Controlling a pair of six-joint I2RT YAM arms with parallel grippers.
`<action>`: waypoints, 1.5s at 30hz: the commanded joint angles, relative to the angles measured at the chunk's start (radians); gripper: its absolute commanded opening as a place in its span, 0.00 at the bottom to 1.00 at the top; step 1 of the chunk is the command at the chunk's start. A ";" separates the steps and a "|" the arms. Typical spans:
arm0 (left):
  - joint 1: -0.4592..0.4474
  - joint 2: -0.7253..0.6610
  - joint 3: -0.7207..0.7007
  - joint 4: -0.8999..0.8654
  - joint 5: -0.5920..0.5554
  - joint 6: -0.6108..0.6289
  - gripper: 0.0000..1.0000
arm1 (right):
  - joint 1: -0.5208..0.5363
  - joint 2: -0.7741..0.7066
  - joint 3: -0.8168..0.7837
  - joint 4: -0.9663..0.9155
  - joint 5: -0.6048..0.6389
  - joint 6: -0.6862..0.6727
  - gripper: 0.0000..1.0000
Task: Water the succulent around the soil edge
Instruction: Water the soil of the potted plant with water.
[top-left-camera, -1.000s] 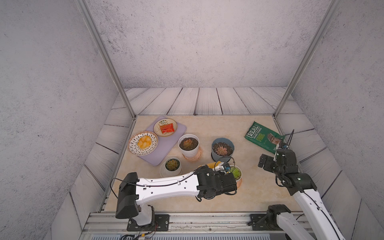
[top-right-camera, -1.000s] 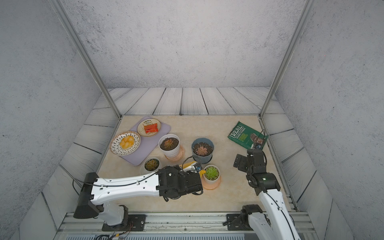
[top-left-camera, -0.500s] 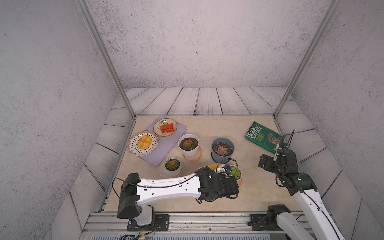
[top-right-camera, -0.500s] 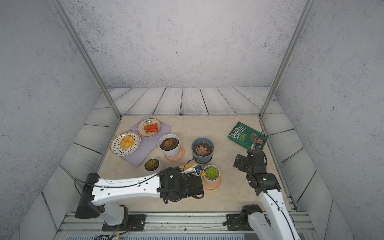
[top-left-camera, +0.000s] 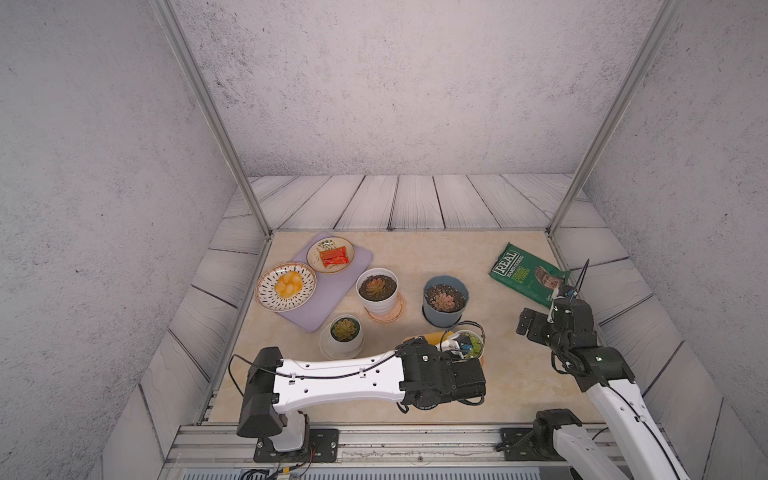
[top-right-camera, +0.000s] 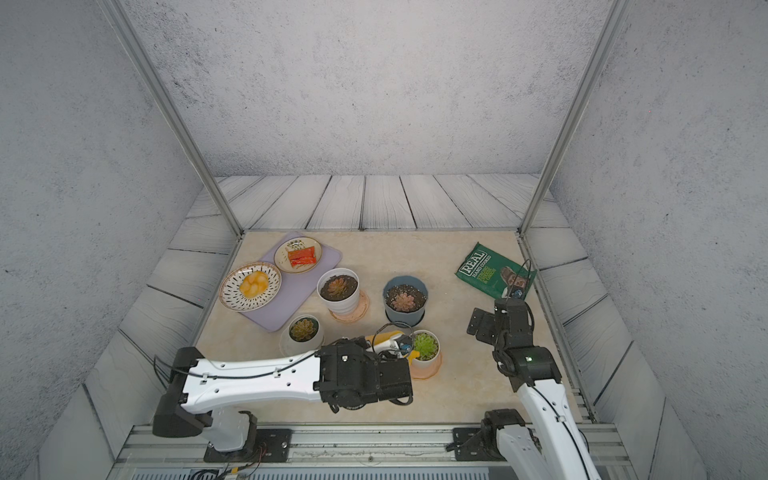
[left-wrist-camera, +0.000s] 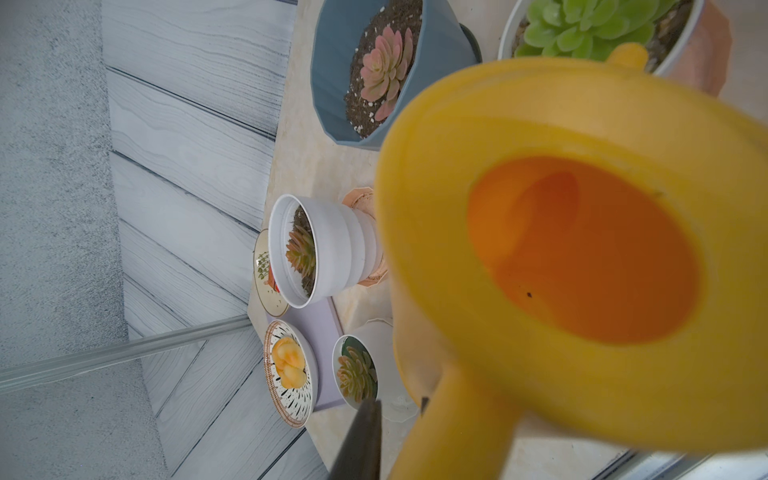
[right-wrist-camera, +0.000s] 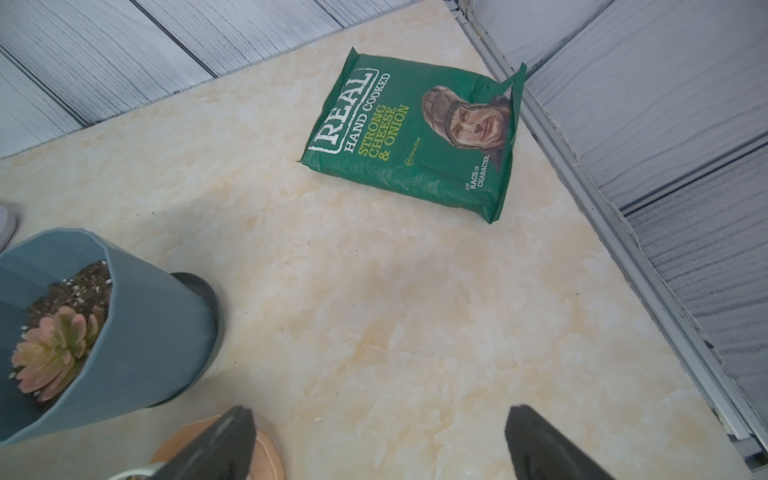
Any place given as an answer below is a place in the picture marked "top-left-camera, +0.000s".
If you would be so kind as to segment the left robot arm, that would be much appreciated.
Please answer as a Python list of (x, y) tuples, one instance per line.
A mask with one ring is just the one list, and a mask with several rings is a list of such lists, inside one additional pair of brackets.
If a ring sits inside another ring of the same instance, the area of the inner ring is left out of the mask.
[(455, 359), (418, 336), (379, 355), (339, 361), (296, 361), (266, 347), (249, 362), (240, 393), (236, 434), (294, 453), (308, 446), (308, 407), (357, 400), (392, 402), (404, 413), (451, 402), (476, 406), (486, 380), (479, 359)]

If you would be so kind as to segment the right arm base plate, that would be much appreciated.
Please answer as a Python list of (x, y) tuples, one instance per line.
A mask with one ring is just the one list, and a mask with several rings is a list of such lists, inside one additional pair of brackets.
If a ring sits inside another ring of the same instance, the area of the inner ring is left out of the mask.
[(506, 461), (517, 462), (564, 462), (554, 446), (554, 430), (539, 427), (502, 428), (501, 441), (495, 450)]

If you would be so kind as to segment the yellow watering can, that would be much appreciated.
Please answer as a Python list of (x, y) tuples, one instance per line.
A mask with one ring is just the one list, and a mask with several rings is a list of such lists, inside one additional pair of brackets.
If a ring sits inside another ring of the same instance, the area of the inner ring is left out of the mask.
[(429, 344), (439, 346), (442, 342), (451, 339), (454, 334), (454, 331), (448, 330), (423, 334), (423, 337)]

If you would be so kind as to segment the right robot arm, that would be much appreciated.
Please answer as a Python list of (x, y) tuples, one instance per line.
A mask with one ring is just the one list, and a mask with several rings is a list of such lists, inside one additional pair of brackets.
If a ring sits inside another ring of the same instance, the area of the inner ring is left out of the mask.
[[(603, 418), (634, 479), (686, 479), (681, 461), (663, 437), (622, 354), (598, 343), (590, 305), (564, 280), (543, 284), (548, 313), (524, 309), (517, 334), (551, 351), (552, 368), (573, 377)], [(574, 479), (622, 479), (623, 471), (600, 450), (568, 409), (542, 410), (531, 428), (504, 429), (496, 450), (507, 460), (565, 461)]]

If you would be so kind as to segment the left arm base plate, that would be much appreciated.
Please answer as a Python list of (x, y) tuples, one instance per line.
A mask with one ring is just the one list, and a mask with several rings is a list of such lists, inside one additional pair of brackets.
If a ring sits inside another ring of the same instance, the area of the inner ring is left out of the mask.
[(296, 433), (260, 438), (253, 455), (255, 463), (334, 463), (337, 459), (339, 430), (307, 426), (298, 444)]

